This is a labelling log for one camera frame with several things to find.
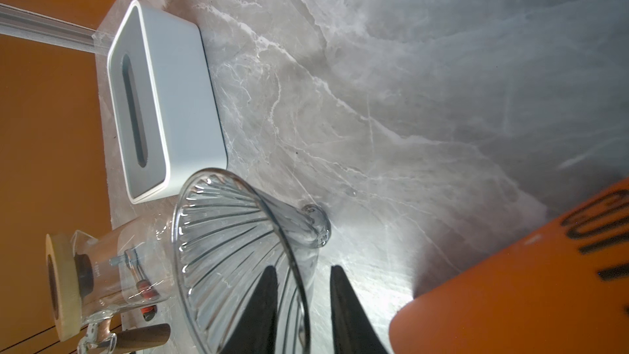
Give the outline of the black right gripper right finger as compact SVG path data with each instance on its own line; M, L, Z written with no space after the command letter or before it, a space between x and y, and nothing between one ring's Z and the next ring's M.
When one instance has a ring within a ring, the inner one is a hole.
M331 267L330 301L336 354L388 353L340 265Z

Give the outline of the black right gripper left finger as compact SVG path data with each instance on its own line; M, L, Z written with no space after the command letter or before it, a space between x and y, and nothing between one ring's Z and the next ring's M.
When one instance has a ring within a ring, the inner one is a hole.
M232 336L222 353L275 353L278 278L269 265L263 271Z

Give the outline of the clear glass dripper cone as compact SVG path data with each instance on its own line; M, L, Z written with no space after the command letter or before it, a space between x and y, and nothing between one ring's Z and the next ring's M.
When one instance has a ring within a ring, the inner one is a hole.
M331 224L319 206L291 206L234 173L205 169L183 185L171 223L178 300L200 352L232 337L263 271L278 277L277 353L312 351L310 304Z

